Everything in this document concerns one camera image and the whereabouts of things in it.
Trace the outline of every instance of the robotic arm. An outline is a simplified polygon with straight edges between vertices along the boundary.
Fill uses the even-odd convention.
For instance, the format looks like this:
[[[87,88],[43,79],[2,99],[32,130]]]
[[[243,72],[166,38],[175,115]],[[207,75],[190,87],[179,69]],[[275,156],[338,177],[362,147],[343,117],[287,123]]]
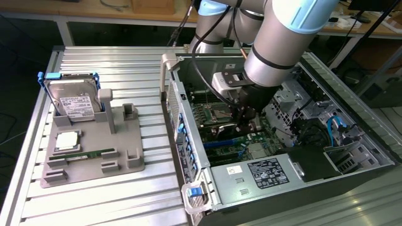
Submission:
[[[325,26],[338,0],[203,0],[201,2],[197,35],[191,50],[222,53],[225,38],[235,38],[234,23],[241,42],[253,43],[243,70],[214,74],[213,87],[237,106],[233,117],[237,129],[250,133],[253,123],[293,71],[315,34]],[[227,6],[234,7],[217,28],[195,46],[210,30]]]

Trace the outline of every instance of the metal bracket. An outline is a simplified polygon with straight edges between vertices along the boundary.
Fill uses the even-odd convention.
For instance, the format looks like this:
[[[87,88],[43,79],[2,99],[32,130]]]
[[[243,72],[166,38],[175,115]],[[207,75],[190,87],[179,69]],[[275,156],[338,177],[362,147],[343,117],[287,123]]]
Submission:
[[[160,60],[160,81],[159,81],[159,89],[160,89],[160,94],[159,97],[162,99],[162,93],[164,92],[164,79],[166,79],[166,69],[168,71],[173,71],[178,67],[178,57],[175,53],[166,53],[162,55],[162,60]]]

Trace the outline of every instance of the hard drive label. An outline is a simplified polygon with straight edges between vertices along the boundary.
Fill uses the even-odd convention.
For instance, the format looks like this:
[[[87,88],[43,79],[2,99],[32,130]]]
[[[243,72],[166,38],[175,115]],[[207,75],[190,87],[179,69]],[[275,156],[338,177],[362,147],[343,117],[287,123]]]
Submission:
[[[289,183],[277,158],[249,163],[249,168],[259,189]]]
[[[60,101],[70,118],[94,116],[94,108],[90,97],[63,97],[60,98]]]

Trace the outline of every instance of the gray 3d-printed holder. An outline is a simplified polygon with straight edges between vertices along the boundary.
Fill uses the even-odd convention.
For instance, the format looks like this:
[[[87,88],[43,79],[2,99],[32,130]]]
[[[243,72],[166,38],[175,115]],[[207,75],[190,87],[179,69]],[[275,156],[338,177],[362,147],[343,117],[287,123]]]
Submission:
[[[94,121],[71,122],[54,115],[54,124],[43,168],[42,187],[138,172],[144,169],[138,110],[132,104],[111,108],[112,90],[100,89],[104,112]],[[58,135],[78,133],[78,143],[56,149]]]

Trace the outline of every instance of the aluminum profile table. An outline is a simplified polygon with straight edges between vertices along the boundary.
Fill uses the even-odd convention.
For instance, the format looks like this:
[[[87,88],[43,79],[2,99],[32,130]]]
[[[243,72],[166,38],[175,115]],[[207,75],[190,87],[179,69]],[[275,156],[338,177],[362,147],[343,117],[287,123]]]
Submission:
[[[47,72],[96,71],[102,87],[114,90],[112,106],[138,106],[146,170],[40,188],[54,111],[40,91],[2,210],[2,226],[187,225],[159,101],[160,55],[166,52],[182,53],[185,49],[67,47],[52,53]],[[233,48],[226,52],[239,53]],[[402,225],[401,209],[398,167],[346,194],[243,225],[393,226]]]

